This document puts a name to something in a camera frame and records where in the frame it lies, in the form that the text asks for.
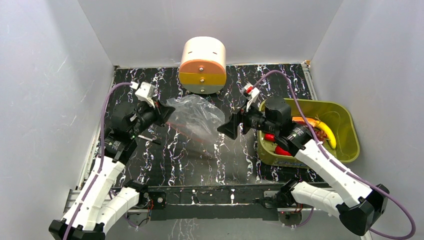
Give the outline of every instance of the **green bin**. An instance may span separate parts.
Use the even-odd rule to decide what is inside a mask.
[[[292,98],[285,98],[287,104],[291,106],[291,115],[300,116],[295,101]],[[352,116],[343,106],[328,101],[298,99],[300,108],[305,117],[319,119],[332,130],[336,140],[336,148],[332,149],[327,141],[323,146],[333,154],[343,164],[354,161],[360,152],[357,134],[355,132]],[[264,102],[260,104],[260,110],[264,109]],[[262,131],[257,133],[257,154],[259,159],[268,165],[305,168],[309,167],[292,156],[277,155],[274,153],[276,144],[264,140]]]

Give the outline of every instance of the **black marble table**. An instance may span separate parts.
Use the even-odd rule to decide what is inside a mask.
[[[300,64],[229,65],[227,80],[221,93],[203,95],[220,108],[225,117],[243,104],[240,89],[247,83],[254,84],[271,70],[285,72],[300,99],[311,99],[310,90]],[[114,84],[122,82],[148,82],[158,89],[156,96],[163,103],[170,98],[186,96],[187,91],[178,79],[177,67],[117,69]],[[290,97],[287,83],[278,75],[272,75],[261,84],[258,105],[271,96]],[[110,124],[110,113],[115,105],[138,101],[129,87],[117,89],[109,99],[105,125]],[[262,163],[256,153],[257,140],[254,130],[239,135],[236,140],[222,138],[218,144],[205,144],[176,132],[169,125],[151,126],[143,133],[149,138],[161,139],[162,145],[138,139],[138,147],[127,166],[118,176],[115,187],[122,187],[130,179],[149,186],[214,186],[243,184],[285,183],[293,177],[306,182],[323,182],[310,169],[277,167]]]

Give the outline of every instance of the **yellow banana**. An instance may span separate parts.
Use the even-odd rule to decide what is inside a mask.
[[[291,120],[294,122],[305,123],[304,119],[301,116],[294,116]],[[328,138],[328,144],[332,149],[336,149],[336,137],[334,136],[334,133],[329,128],[329,126],[327,126],[327,124],[310,117],[307,117],[306,120],[313,128],[317,128],[321,131],[324,131]]]

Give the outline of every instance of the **clear plastic bag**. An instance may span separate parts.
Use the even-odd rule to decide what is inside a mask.
[[[225,115],[203,97],[191,94],[168,99],[166,104],[175,108],[167,124],[180,134],[201,143],[214,143],[219,137],[217,128],[224,124]]]

